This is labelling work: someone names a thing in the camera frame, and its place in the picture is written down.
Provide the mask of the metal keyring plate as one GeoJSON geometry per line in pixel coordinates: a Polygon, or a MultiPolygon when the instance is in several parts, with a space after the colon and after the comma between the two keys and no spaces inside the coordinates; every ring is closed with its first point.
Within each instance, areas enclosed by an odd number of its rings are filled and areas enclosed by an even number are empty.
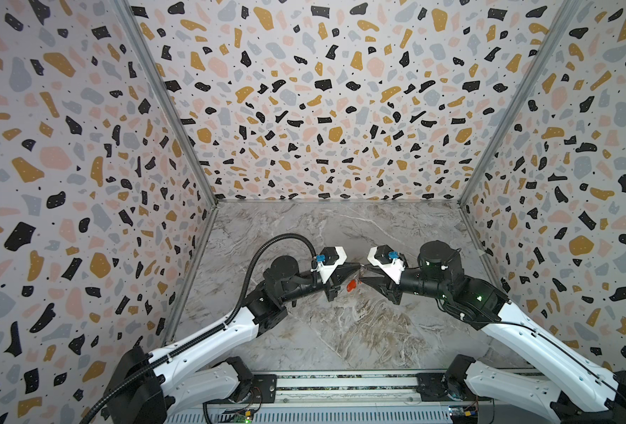
{"type": "Polygon", "coordinates": [[[355,274],[353,275],[351,280],[355,279],[357,281],[357,287],[358,287],[360,284],[362,284],[362,279],[364,278],[365,272],[368,270],[368,265],[363,264],[363,263],[357,263],[355,265],[355,268],[356,268],[355,274]]]}

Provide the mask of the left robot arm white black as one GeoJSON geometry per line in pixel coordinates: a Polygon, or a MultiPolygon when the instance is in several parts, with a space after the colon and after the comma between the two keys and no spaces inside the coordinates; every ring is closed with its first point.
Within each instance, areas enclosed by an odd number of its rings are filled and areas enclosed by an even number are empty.
{"type": "Polygon", "coordinates": [[[115,423],[163,423],[194,405],[244,399],[253,374],[237,357],[221,363],[217,358],[273,329],[297,300],[316,293],[334,300],[360,268],[318,255],[310,270],[301,271],[295,258],[276,258],[236,316],[150,353],[140,346],[124,353],[106,386],[104,410],[115,423]]]}

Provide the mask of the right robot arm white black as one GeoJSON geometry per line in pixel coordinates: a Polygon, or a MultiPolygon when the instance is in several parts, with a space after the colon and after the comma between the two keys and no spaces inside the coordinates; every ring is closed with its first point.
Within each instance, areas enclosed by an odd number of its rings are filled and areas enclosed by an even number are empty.
{"type": "Polygon", "coordinates": [[[504,344],[541,374],[522,376],[458,355],[443,380],[451,396],[470,391],[551,423],[626,423],[626,371],[586,359],[493,284],[466,275],[459,250],[427,242],[410,268],[403,254],[383,245],[369,251],[368,261],[373,275],[364,284],[392,303],[399,304],[405,293],[436,300],[442,312],[504,344]]]}

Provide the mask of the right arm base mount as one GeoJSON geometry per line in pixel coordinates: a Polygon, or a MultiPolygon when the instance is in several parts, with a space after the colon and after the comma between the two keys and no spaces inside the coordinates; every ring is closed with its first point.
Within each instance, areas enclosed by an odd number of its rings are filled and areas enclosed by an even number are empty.
{"type": "Polygon", "coordinates": [[[468,369],[474,364],[482,365],[482,362],[458,354],[446,371],[417,373],[417,393],[422,402],[474,401],[477,394],[466,383],[466,378],[472,375],[468,369]]]}

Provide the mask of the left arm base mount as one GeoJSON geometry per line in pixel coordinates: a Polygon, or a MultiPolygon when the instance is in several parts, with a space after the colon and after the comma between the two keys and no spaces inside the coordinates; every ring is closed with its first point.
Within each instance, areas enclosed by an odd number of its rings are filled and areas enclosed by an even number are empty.
{"type": "Polygon", "coordinates": [[[248,401],[272,404],[276,398],[278,376],[253,372],[240,357],[229,357],[211,368],[218,375],[219,388],[209,404],[242,404],[248,401]]]}

